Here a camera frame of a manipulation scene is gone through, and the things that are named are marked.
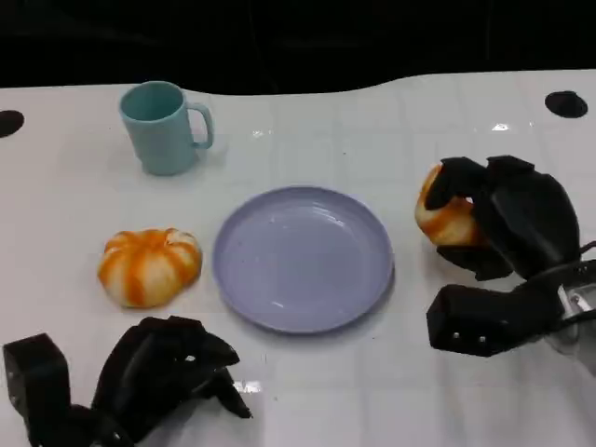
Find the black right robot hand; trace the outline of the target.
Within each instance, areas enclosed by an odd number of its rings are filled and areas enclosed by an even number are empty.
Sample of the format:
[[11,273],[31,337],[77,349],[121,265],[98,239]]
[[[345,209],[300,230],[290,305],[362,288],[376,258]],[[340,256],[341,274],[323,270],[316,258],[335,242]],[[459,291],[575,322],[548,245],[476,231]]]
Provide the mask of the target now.
[[444,158],[419,197],[421,230],[446,261],[476,280],[516,273],[530,279],[580,260],[580,232],[566,190],[551,175],[515,156],[485,165]]

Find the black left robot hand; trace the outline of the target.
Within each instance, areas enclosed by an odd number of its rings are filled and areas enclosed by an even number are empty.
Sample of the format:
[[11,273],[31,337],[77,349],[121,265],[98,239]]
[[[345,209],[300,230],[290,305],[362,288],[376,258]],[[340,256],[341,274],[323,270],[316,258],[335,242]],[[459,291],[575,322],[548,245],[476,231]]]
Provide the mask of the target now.
[[91,407],[113,419],[133,442],[146,438],[189,400],[217,399],[242,419],[251,410],[228,368],[236,350],[191,318],[148,317],[115,345],[99,376]]

